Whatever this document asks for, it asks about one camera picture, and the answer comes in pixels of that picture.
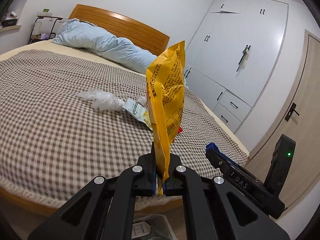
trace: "plaid bedspread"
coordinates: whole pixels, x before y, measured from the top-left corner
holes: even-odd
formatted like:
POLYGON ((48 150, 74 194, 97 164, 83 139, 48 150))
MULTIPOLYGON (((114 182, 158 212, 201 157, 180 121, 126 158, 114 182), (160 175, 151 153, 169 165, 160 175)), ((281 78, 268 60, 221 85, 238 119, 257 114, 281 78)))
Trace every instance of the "plaid bedspread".
MULTIPOLYGON (((147 126, 125 111, 94 110, 76 96, 88 89, 145 95, 146 79, 49 51, 22 51, 0 62, 1 187, 60 207, 95 176, 118 176, 150 152, 153 136, 147 126)), ((171 152, 199 175, 219 173, 205 158, 210 142, 245 164, 246 154, 188 88, 181 127, 171 152)))

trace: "triangular cutout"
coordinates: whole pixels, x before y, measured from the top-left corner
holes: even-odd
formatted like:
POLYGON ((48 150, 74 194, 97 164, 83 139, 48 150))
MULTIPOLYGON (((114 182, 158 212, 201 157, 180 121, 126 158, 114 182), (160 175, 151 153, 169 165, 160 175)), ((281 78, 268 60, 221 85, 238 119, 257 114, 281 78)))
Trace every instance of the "triangular cutout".
POLYGON ((84 194, 84 196, 80 198, 72 207, 65 211, 61 219, 73 226, 79 225, 91 196, 91 192, 84 194))
POLYGON ((245 205, 235 194, 228 192, 227 197, 239 225, 244 227, 258 219, 258 215, 245 205))

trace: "bed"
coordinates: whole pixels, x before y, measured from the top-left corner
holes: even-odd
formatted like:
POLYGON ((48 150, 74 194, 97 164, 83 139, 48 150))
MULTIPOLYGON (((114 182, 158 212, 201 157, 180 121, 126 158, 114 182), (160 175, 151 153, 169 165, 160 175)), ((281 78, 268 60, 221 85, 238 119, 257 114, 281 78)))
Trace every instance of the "bed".
MULTIPOLYGON (((157 56, 169 41, 143 23, 100 8, 77 5, 71 18, 128 38, 157 56)), ((143 123, 124 112, 97 112, 75 96, 88 88, 143 95, 145 76, 51 41, 0 55, 2 197, 50 215, 95 176, 118 176, 150 151, 152 133, 143 123)), ((181 126, 171 151, 201 176, 219 174, 204 156, 211 141, 238 164, 246 163, 248 150, 188 88, 181 126)), ((178 205, 180 198, 155 196, 139 198, 136 210, 159 212, 178 205)))

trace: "yellow package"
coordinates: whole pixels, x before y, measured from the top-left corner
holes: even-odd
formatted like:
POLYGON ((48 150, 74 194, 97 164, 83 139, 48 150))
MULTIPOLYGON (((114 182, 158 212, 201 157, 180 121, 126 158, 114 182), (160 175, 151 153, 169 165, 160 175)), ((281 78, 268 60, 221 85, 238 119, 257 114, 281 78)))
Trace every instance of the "yellow package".
POLYGON ((182 119, 184 43, 181 41, 166 49, 151 63, 146 72, 156 166, 162 176, 162 183, 169 177, 170 144, 178 133, 182 119))

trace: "black robotic device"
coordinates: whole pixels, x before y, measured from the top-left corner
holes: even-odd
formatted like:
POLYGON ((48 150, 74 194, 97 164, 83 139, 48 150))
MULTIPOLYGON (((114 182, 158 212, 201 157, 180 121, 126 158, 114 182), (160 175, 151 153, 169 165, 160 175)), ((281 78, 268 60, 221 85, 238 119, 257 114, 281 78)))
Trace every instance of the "black robotic device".
MULTIPOLYGON (((282 135, 264 184, 238 166, 215 145, 206 157, 223 176, 208 179, 181 165, 170 155, 166 196, 183 198, 188 240, 289 240, 273 220, 284 210, 279 193, 288 174, 295 142, 282 135)), ((156 162, 151 153, 120 176, 94 178, 60 209, 36 228, 28 240, 128 240, 131 239, 136 196, 156 192, 156 162)))

